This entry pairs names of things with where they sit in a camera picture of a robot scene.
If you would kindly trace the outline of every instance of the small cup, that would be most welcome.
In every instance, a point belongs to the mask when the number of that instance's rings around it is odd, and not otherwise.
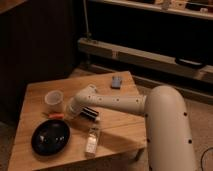
[[[63,112],[63,93],[59,90],[48,92],[44,97],[45,113]]]

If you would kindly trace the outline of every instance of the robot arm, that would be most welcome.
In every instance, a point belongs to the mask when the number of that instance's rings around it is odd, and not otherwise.
[[[174,88],[159,86],[147,97],[104,96],[97,93],[94,85],[89,85],[70,100],[68,113],[75,117],[85,106],[144,115],[150,170],[196,171],[186,106]]]

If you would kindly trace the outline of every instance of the wooden table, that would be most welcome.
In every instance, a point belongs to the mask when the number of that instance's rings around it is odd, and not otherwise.
[[[113,75],[123,78],[120,90],[110,88]],[[56,155],[44,157],[35,154],[31,148],[31,137],[36,127],[47,120],[42,111],[44,95],[48,91],[61,90],[64,93],[64,105],[66,105],[70,97],[88,84],[95,84],[100,94],[138,94],[129,72],[29,84],[9,162],[9,170],[40,170],[87,160],[84,149],[89,128],[93,123],[85,118],[79,116],[69,123],[71,138],[65,148]],[[143,117],[98,107],[94,109],[100,112],[101,117],[101,136],[96,158],[143,149],[146,146]]]

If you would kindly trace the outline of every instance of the black plate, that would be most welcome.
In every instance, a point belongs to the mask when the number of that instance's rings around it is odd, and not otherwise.
[[[43,156],[63,149],[70,137],[70,129],[62,120],[48,120],[36,128],[31,139],[33,150]]]

